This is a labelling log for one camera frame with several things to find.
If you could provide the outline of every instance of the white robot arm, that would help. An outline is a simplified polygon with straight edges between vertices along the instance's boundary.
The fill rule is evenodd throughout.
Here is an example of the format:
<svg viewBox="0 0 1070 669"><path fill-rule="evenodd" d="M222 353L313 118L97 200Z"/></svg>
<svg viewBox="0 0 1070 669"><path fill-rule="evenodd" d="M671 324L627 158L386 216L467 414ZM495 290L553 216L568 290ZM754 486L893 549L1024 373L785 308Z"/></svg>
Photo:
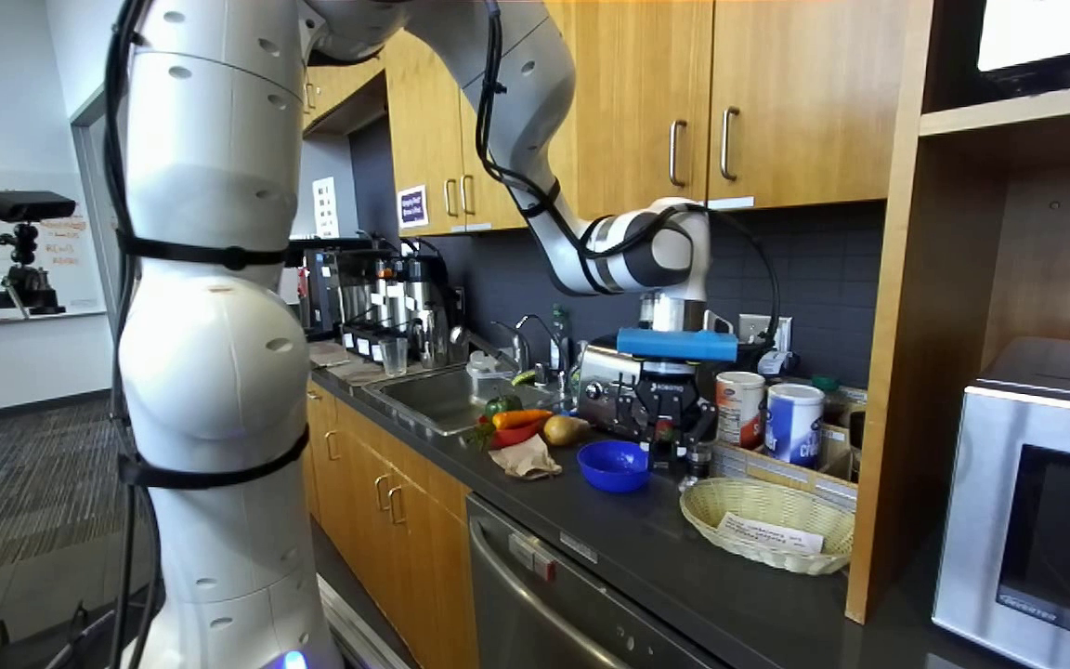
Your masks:
<svg viewBox="0 0 1070 669"><path fill-rule="evenodd" d="M166 590L129 666L339 666L298 469L307 349L270 287L298 192L301 51L365 59L399 28L484 113L484 160L565 290L648 290L653 332L684 332L707 298L707 212L573 223L546 168L573 65L540 0L124 0L104 78L124 268L140 277L124 298L136 446L124 474L152 500Z"/></svg>
<svg viewBox="0 0 1070 669"><path fill-rule="evenodd" d="M707 303L708 221L684 200L579 227L546 148L573 103L573 55L540 0L313 4L317 50L365 59L406 28L459 82L488 171L514 192L568 293L648 293L653 332L696 332Z"/></svg>

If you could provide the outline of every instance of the lower cabinet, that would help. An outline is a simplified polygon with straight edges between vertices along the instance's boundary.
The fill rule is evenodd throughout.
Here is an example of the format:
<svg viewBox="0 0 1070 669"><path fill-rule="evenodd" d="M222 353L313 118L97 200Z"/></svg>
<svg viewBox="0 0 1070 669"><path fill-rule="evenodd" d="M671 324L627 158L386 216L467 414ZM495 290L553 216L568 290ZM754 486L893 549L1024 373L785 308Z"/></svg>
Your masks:
<svg viewBox="0 0 1070 669"><path fill-rule="evenodd" d="M477 666L467 486L319 386L307 423L319 527L421 666Z"/></svg>

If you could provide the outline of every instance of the stainless steel microwave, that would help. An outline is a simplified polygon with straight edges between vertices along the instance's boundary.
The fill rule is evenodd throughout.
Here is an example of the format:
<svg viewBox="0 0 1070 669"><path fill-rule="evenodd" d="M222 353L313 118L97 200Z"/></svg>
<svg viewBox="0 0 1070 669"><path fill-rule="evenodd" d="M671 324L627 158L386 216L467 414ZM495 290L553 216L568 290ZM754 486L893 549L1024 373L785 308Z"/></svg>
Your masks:
<svg viewBox="0 0 1070 669"><path fill-rule="evenodd" d="M1070 59L1070 0L983 0L977 72Z"/></svg>
<svg viewBox="0 0 1070 669"><path fill-rule="evenodd" d="M1014 341L965 386L932 622L1070 669L1070 341Z"/></svg>

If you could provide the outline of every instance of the black countertop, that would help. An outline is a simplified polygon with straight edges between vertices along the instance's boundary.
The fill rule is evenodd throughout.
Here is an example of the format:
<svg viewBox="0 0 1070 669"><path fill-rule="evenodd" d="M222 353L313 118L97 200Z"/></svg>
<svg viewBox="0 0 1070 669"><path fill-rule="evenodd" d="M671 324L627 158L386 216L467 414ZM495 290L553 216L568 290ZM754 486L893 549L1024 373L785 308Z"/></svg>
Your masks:
<svg viewBox="0 0 1070 669"><path fill-rule="evenodd" d="M868 626L856 626L842 617L842 573L790 578L708 548L666 475L614 500L579 481L573 455L553 455L560 475L508 481L484 450L409 423L375 392L324 367L313 381L727 666L1010 666L927 626L927 562L910 567Z"/></svg>

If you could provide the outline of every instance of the mug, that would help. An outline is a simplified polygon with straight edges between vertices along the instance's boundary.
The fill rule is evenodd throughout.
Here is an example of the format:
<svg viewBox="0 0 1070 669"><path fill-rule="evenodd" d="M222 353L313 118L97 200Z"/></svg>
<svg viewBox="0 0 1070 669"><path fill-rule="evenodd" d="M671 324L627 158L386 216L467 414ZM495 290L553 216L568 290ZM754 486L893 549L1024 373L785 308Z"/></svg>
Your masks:
<svg viewBox="0 0 1070 669"><path fill-rule="evenodd" d="M722 373L717 375L717 438L734 446L762 441L762 386L754 373Z"/></svg>
<svg viewBox="0 0 1070 669"><path fill-rule="evenodd" d="M823 396L805 383L775 383L767 396L767 455L814 469L820 460Z"/></svg>

